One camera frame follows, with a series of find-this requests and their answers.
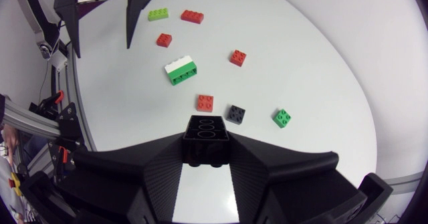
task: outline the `green and white lego stack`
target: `green and white lego stack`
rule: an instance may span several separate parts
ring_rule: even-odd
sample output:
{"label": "green and white lego stack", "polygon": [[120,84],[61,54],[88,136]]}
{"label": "green and white lego stack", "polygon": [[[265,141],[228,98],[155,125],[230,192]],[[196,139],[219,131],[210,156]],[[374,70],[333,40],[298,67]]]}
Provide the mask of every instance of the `green and white lego stack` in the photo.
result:
{"label": "green and white lego stack", "polygon": [[165,70],[173,85],[176,85],[197,73],[196,64],[190,56],[185,56],[165,66]]}

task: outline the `lego brick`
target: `lego brick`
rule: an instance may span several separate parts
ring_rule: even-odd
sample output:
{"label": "lego brick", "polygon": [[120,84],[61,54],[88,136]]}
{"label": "lego brick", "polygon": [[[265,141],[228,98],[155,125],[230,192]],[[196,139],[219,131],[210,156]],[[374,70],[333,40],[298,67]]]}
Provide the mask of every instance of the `lego brick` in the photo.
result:
{"label": "lego brick", "polygon": [[171,64],[165,66],[168,77],[173,85],[176,85],[197,73],[196,64],[190,58],[185,56]]}
{"label": "lego brick", "polygon": [[230,57],[230,62],[241,67],[247,55],[241,51],[235,50]]}
{"label": "lego brick", "polygon": [[162,47],[168,47],[172,40],[173,37],[171,35],[161,33],[156,41],[156,44]]}
{"label": "lego brick", "polygon": [[221,116],[192,116],[181,141],[183,163],[229,164],[230,139]]}
{"label": "lego brick", "polygon": [[178,60],[173,61],[172,63],[170,63],[169,65],[165,66],[165,70],[167,71],[167,73],[171,73],[174,70],[179,69],[180,67],[183,67],[184,65],[193,62],[192,58],[190,58],[189,55],[186,55]]}
{"label": "lego brick", "polygon": [[232,107],[230,107],[229,114],[227,115],[226,120],[235,124],[241,124],[244,114],[245,110],[243,108],[232,105]]}
{"label": "lego brick", "polygon": [[164,18],[167,18],[168,16],[169,15],[168,15],[168,9],[167,8],[152,10],[152,11],[148,12],[148,20],[149,21],[164,19]]}
{"label": "lego brick", "polygon": [[181,14],[181,19],[185,21],[190,21],[192,23],[198,23],[201,24],[203,20],[203,13],[197,13],[194,11],[185,10]]}
{"label": "lego brick", "polygon": [[275,115],[274,121],[279,127],[284,128],[291,119],[292,117],[282,109]]}
{"label": "lego brick", "polygon": [[199,95],[198,96],[198,104],[197,104],[196,109],[198,111],[212,112],[213,111],[213,103],[214,103],[214,97]]}

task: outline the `person's hand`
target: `person's hand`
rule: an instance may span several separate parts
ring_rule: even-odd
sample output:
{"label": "person's hand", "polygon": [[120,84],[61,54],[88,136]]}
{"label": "person's hand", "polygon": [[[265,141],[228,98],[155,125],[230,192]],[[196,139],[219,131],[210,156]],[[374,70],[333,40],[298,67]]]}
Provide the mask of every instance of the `person's hand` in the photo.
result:
{"label": "person's hand", "polygon": [[5,144],[7,152],[9,154],[9,164],[13,166],[13,154],[15,153],[16,146],[18,146],[18,131],[14,127],[5,124],[3,128],[3,134],[5,136]]}

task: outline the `white lego brick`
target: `white lego brick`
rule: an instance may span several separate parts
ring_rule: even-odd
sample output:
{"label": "white lego brick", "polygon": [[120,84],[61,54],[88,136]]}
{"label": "white lego brick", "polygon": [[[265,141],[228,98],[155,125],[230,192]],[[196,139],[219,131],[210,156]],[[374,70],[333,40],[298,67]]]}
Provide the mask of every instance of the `white lego brick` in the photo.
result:
{"label": "white lego brick", "polygon": [[193,62],[192,58],[190,58],[189,55],[186,55],[172,63],[170,63],[169,65],[165,66],[165,70],[167,71],[167,74],[171,73],[172,71],[179,69],[183,66],[185,66],[188,63]]}

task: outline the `red lego brick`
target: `red lego brick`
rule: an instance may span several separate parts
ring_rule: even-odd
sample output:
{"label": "red lego brick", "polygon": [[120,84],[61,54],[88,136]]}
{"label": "red lego brick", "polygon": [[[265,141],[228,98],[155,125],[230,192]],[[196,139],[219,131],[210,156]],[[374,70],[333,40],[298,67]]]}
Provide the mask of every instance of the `red lego brick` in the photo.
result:
{"label": "red lego brick", "polygon": [[233,52],[232,56],[230,57],[230,62],[241,67],[246,56],[247,55],[245,53],[235,50],[235,52]]}
{"label": "red lego brick", "polygon": [[191,21],[192,23],[199,23],[201,24],[203,20],[203,13],[197,13],[194,11],[185,10],[181,14],[181,19],[185,21]]}
{"label": "red lego brick", "polygon": [[156,44],[162,47],[168,47],[172,40],[173,37],[171,35],[161,33],[158,37],[158,40],[156,41]]}
{"label": "red lego brick", "polygon": [[198,106],[196,107],[196,109],[198,111],[212,112],[213,103],[214,103],[214,97],[199,95]]}

